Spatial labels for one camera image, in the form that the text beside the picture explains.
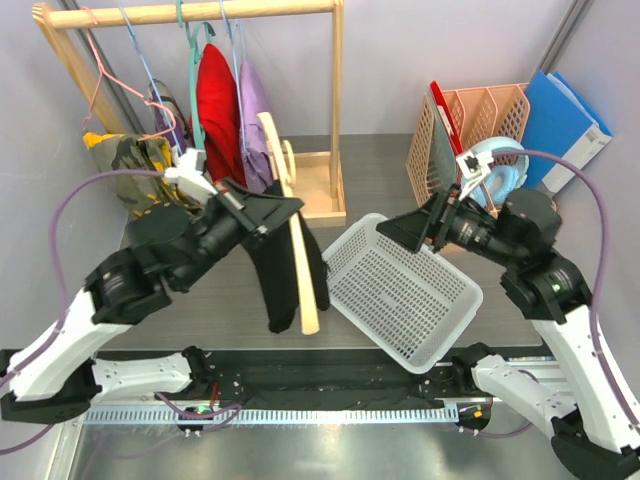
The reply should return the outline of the black trousers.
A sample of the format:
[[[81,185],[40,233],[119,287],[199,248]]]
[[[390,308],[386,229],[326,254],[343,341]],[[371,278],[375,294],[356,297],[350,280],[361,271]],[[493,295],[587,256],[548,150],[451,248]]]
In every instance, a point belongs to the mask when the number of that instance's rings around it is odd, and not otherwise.
[[[318,242],[300,213],[297,214],[306,247],[313,282],[316,306],[319,311],[330,307],[327,284],[329,267],[322,257]],[[247,248],[257,273],[268,316],[268,329],[274,334],[288,330],[299,307],[290,227],[282,225],[258,245]]]

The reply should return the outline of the beige wooden hanger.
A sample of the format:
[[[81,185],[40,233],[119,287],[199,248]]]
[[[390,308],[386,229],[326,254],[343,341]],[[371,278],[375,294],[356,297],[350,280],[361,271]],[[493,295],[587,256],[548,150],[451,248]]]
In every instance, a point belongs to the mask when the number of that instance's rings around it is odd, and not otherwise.
[[[288,140],[280,140],[269,112],[261,112],[257,118],[264,129],[274,177],[280,180],[284,196],[292,197],[296,183],[296,162],[291,144]],[[304,335],[314,335],[320,329],[319,318],[304,235],[297,213],[289,220],[289,230],[298,287],[301,332]]]

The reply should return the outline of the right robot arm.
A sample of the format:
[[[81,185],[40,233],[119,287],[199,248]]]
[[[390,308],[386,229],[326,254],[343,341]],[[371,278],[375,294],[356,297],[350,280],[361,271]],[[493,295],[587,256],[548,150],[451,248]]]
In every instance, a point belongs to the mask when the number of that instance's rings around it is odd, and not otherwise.
[[[492,217],[456,192],[439,191],[376,229],[411,252],[452,243],[504,267],[502,288],[549,347],[572,395],[552,391],[483,343],[454,356],[453,388],[505,402],[545,434],[576,478],[629,478],[639,470],[639,427],[623,408],[637,413],[639,403],[597,324],[594,292],[578,267],[553,247],[561,217],[551,200],[517,189]]]

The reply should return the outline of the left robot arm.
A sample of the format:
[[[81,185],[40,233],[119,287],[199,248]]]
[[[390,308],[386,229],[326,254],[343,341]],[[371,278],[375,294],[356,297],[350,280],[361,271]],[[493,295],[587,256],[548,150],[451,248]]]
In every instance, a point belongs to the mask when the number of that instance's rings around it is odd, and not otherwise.
[[[204,352],[190,346],[159,358],[114,365],[95,358],[111,339],[168,307],[236,246],[260,246],[303,207],[301,199],[251,193],[225,179],[210,184],[175,168],[163,175],[204,206],[193,219],[173,203],[148,208],[130,225],[130,246],[102,261],[72,302],[37,340],[1,353],[5,421],[51,425],[101,401],[138,395],[211,391],[215,374]]]

